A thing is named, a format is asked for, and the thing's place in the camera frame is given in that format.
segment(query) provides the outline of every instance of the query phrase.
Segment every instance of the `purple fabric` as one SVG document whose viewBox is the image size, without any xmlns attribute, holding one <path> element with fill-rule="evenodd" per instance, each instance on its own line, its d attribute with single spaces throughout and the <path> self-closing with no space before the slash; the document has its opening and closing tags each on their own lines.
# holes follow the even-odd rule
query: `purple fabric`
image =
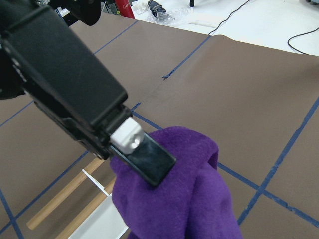
<svg viewBox="0 0 319 239">
<path fill-rule="evenodd" d="M 241 239 L 231 195 L 217 172 L 218 146 L 183 127 L 150 134 L 177 159 L 156 188 L 118 158 L 112 198 L 130 239 Z"/>
</svg>

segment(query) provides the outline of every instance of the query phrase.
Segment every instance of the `wooden dowel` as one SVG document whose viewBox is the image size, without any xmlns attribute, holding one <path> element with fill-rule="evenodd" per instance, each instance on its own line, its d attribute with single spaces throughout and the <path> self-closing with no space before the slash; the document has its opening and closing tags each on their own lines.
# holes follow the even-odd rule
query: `wooden dowel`
<svg viewBox="0 0 319 239">
<path fill-rule="evenodd" d="M 95 158 L 88 166 L 85 167 L 85 171 L 88 173 L 94 172 L 104 160 Z M 31 229 L 35 229 L 43 220 L 53 212 L 85 179 L 86 175 L 80 172 L 75 176 L 54 198 L 50 200 L 33 218 L 26 223 Z"/>
<path fill-rule="evenodd" d="M 104 188 L 107 193 L 111 193 L 115 183 L 115 178 Z M 100 192 L 56 237 L 56 239 L 67 239 L 84 222 L 85 219 L 107 198 Z"/>
</svg>

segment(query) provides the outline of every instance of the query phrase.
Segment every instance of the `black wire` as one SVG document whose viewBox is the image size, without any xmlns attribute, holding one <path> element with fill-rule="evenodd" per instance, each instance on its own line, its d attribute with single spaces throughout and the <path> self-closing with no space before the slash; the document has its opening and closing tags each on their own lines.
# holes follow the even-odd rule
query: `black wire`
<svg viewBox="0 0 319 239">
<path fill-rule="evenodd" d="M 213 31 L 211 31 L 210 33 L 208 33 L 208 35 L 212 34 L 212 33 L 215 32 L 215 31 L 217 31 L 217 29 L 221 26 L 221 24 L 222 24 L 223 22 L 227 21 L 227 20 L 230 18 L 231 14 L 233 14 L 234 12 L 237 12 L 237 11 L 238 11 L 243 5 L 245 5 L 247 2 L 245 2 L 244 4 L 242 4 L 239 8 L 237 8 L 237 9 L 234 10 L 233 12 L 231 12 L 230 15 L 228 16 L 228 18 L 227 18 L 226 20 L 223 20 L 222 22 L 220 22 L 220 24 L 218 25 L 218 27 L 217 27 L 215 30 L 213 30 Z"/>
<path fill-rule="evenodd" d="M 289 40 L 287 41 L 287 44 L 288 44 L 292 49 L 294 49 L 294 50 L 296 50 L 296 51 L 298 51 L 298 52 L 300 52 L 300 53 L 302 53 L 302 54 L 308 55 L 307 53 L 304 53 L 304 52 L 302 52 L 302 51 L 297 50 L 296 48 L 294 48 L 292 45 L 289 44 L 289 41 L 290 41 L 291 39 L 297 37 L 297 36 L 302 36 L 302 35 L 306 35 L 306 34 L 309 34 L 309 33 L 313 33 L 313 32 L 315 32 L 315 31 L 317 31 L 318 29 L 319 29 L 319 27 L 318 27 L 317 29 L 313 30 L 313 31 L 309 31 L 309 32 L 306 32 L 306 33 L 303 33 L 303 34 L 299 34 L 299 35 L 293 36 L 293 37 L 289 38 Z"/>
</svg>

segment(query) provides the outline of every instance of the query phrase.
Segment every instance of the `white strip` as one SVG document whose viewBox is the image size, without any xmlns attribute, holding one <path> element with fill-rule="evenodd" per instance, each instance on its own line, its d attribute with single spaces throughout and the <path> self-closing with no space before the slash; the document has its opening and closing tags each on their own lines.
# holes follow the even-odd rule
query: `white strip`
<svg viewBox="0 0 319 239">
<path fill-rule="evenodd" d="M 87 171 L 82 169 L 82 172 L 107 196 L 109 197 L 110 194 L 108 194 L 105 190 L 102 184 L 100 184 L 91 174 L 89 174 Z"/>
</svg>

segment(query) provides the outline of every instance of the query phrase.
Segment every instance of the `red fire extinguisher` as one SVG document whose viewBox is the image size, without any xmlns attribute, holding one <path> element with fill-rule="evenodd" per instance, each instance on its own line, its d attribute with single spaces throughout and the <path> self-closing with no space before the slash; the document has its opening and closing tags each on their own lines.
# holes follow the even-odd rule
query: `red fire extinguisher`
<svg viewBox="0 0 319 239">
<path fill-rule="evenodd" d="M 115 4 L 120 11 L 121 16 L 135 19 L 129 0 L 115 0 Z"/>
</svg>

